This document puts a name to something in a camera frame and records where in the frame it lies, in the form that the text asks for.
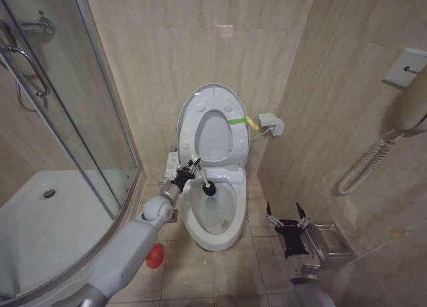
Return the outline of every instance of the yellow tape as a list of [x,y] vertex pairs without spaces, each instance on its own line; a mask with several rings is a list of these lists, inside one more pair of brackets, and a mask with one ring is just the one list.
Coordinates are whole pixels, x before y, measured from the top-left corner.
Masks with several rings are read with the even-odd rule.
[[251,126],[251,128],[252,128],[253,130],[260,130],[260,127],[259,127],[258,125],[256,125],[256,124],[252,121],[252,119],[251,119],[251,118],[246,117],[246,118],[245,118],[245,121],[246,121],[246,123],[248,123],[248,124]]

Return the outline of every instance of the toilet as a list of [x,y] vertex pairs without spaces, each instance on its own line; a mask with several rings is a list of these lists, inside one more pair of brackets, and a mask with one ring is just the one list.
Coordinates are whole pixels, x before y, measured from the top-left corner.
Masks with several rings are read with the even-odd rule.
[[206,178],[216,186],[215,195],[207,196],[198,174],[196,179],[187,182],[179,201],[187,231],[205,250],[225,250],[242,232],[249,128],[245,122],[229,124],[229,121],[246,116],[239,97],[220,84],[196,89],[179,115],[179,162],[184,164],[192,154],[197,154]]

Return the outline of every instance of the tiled floor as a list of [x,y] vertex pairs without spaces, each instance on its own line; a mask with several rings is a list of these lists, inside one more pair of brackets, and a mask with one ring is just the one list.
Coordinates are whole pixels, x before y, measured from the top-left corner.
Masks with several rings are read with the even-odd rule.
[[[156,179],[147,179],[141,203],[156,195]],[[248,177],[248,210],[237,242],[223,252],[202,250],[188,234],[178,212],[157,237],[165,261],[157,269],[145,264],[111,307],[283,307],[290,283],[284,253],[264,222],[266,201],[255,175]]]

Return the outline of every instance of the toilet brush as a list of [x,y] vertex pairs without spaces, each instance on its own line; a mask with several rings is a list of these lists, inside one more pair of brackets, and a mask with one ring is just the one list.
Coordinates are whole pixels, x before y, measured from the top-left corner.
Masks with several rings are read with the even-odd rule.
[[201,168],[200,168],[200,174],[201,174],[201,177],[203,178],[203,181],[205,182],[202,187],[203,191],[207,196],[213,196],[216,193],[216,187],[214,183],[206,179],[206,176],[203,173],[203,170]]
[[202,189],[207,196],[213,196],[216,193],[216,187],[211,181],[205,182]]

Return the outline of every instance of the red object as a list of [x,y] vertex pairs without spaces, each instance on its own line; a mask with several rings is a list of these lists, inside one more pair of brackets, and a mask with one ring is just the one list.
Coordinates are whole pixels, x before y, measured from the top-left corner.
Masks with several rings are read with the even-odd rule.
[[157,268],[163,262],[165,256],[165,250],[161,244],[154,244],[153,248],[149,251],[145,258],[145,263],[148,268]]

